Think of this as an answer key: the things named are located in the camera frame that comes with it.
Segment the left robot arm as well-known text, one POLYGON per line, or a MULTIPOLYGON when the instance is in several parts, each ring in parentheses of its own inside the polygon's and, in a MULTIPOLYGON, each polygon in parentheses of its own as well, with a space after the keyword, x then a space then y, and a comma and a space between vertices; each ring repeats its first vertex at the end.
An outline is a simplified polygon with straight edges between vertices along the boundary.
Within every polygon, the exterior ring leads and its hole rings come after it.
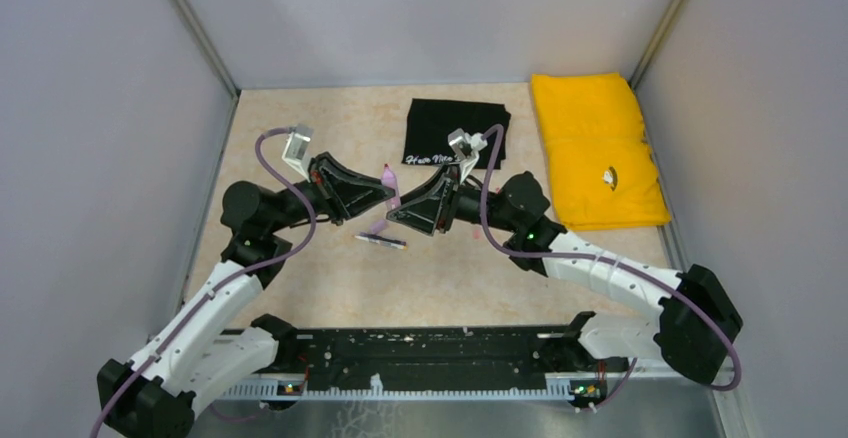
POLYGON ((312 158, 303 181, 275 192, 231 184, 221 222, 231 238, 201 289, 161 332, 125 362, 107 361, 97 375, 101 412, 90 434, 107 425, 125 437, 185 437, 196 418, 248 375, 270 366, 292 369, 300 357, 294 330, 262 317, 229 342, 226 325, 301 251, 318 216, 341 225, 396 197, 380 179, 342 166, 329 153, 312 158))

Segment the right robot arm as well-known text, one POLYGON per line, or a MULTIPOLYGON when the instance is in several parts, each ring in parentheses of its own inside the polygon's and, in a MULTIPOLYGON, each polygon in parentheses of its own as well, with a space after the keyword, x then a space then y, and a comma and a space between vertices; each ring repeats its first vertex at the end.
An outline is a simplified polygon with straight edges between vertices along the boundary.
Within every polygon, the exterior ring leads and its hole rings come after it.
POLYGON ((496 192, 465 184, 445 165, 405 194, 389 221, 426 235, 455 221, 481 227, 489 243, 524 271, 567 281, 623 305, 635 316, 583 314, 578 333, 563 343, 576 370, 607 358, 661 360, 682 377, 716 391, 741 382, 734 347, 743 320, 713 271, 655 267, 605 250, 547 217, 550 205, 530 172, 496 192))

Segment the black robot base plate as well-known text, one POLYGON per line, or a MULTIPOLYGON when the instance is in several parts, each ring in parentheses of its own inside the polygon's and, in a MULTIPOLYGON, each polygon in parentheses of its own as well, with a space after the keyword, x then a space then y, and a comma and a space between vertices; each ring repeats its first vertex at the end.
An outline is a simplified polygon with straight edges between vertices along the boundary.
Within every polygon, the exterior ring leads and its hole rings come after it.
POLYGON ((542 391, 550 374, 624 372, 625 358, 595 359, 579 329, 557 326, 302 328, 264 371, 306 376, 309 391, 542 391))

